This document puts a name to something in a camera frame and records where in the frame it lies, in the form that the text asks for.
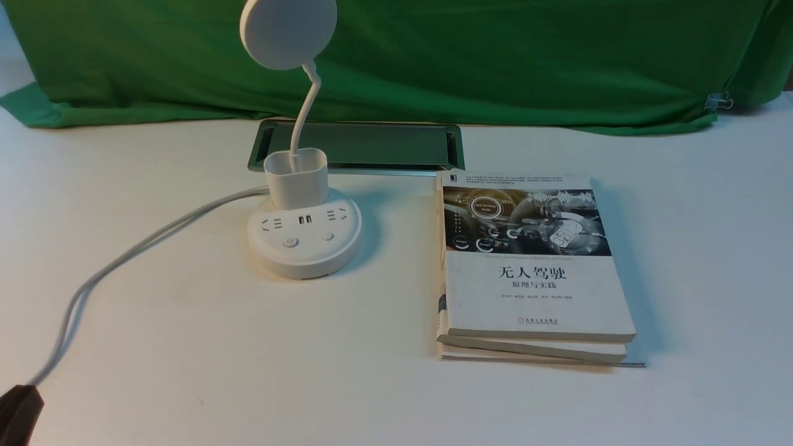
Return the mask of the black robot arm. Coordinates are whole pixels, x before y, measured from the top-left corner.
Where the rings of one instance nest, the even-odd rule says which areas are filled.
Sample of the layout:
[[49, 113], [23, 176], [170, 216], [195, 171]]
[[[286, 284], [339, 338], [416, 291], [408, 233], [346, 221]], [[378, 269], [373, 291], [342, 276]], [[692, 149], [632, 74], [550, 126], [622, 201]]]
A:
[[1, 398], [1, 445], [29, 445], [43, 409], [37, 386], [17, 385]]

